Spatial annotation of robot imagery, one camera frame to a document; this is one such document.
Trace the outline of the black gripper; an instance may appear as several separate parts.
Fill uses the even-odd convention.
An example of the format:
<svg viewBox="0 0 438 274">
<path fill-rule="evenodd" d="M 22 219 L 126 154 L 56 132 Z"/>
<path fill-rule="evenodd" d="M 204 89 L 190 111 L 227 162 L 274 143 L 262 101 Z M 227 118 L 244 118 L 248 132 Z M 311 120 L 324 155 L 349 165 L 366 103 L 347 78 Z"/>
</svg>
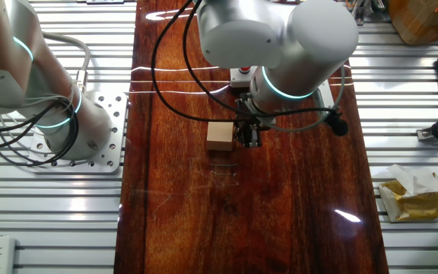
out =
<svg viewBox="0 0 438 274">
<path fill-rule="evenodd" d="M 248 94 L 240 94 L 235 100 L 236 106 L 243 113 L 236 113 L 238 122 L 234 123 L 235 139 L 246 148 L 258 148 L 262 146 L 260 132 L 257 128 L 268 128 L 263 122 L 256 118 L 255 114 L 248 108 Z"/>
</svg>

